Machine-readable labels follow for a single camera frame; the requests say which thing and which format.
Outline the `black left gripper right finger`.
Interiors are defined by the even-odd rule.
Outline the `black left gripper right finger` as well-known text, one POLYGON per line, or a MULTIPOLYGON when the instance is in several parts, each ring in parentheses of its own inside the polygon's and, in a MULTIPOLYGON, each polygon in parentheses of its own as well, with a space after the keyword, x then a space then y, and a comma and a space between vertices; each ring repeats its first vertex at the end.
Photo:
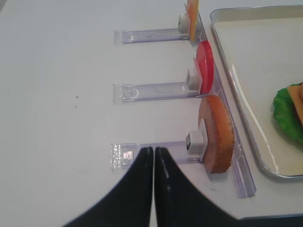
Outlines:
POLYGON ((179 169, 169 151, 155 149, 154 198, 159 227, 240 227, 209 201, 179 169))

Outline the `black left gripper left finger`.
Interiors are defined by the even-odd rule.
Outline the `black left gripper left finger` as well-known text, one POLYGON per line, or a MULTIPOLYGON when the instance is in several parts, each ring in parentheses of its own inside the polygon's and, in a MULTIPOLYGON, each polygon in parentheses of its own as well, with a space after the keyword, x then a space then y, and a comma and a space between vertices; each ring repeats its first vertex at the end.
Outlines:
POLYGON ((148 227, 153 193, 153 148, 142 148, 120 182, 67 227, 148 227))

